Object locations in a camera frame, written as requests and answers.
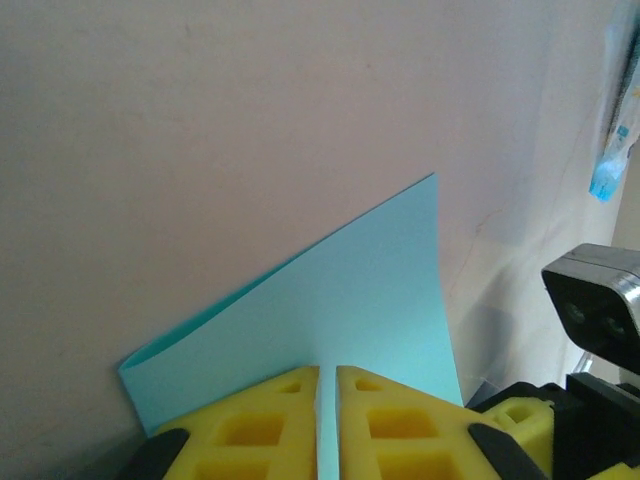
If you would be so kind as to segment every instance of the hollow cutout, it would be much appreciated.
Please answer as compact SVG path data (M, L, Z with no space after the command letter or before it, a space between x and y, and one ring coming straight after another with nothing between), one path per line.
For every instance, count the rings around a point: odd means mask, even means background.
M267 462L207 463L200 465L195 480L266 480Z
M242 413L221 427L218 445L277 445L284 427L284 415Z
M382 388L369 380L361 378L356 381L356 390L360 390L362 392L379 392Z
M367 414L371 438L425 438L438 432L422 410L379 409Z
M507 410L505 413L509 417L511 417L511 419L516 423L524 422L527 418L529 418L532 415L531 411L527 407L522 405L517 407L512 407L509 410Z
M278 390L278 393L298 393L300 391L300 388L300 383L296 382L281 388L280 390Z
M462 480L445 452L378 456L382 480Z

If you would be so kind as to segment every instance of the light blue paper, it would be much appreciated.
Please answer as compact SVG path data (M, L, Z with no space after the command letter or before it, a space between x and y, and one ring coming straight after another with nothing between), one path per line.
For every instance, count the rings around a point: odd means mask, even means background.
M321 368L321 479L339 477L337 365L461 404L438 273L435 175L143 347L119 374L149 433L302 365Z

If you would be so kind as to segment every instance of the plastic bag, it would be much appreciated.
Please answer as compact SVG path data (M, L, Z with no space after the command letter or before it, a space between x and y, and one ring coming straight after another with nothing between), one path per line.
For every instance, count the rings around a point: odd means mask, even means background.
M624 92L612 121L612 129L602 157L596 162L589 192L599 200L608 201L620 184L629 162L631 147L640 136L640 37L635 44L621 85Z

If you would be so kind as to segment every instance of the wall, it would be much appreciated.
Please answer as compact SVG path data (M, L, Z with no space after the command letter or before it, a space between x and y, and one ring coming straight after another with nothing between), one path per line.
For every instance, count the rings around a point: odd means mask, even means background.
M0 2L0 476L129 438L125 355L433 171L463 396L560 381L539 271L611 240L614 6Z
M640 149L634 148L620 203L613 245L640 250Z

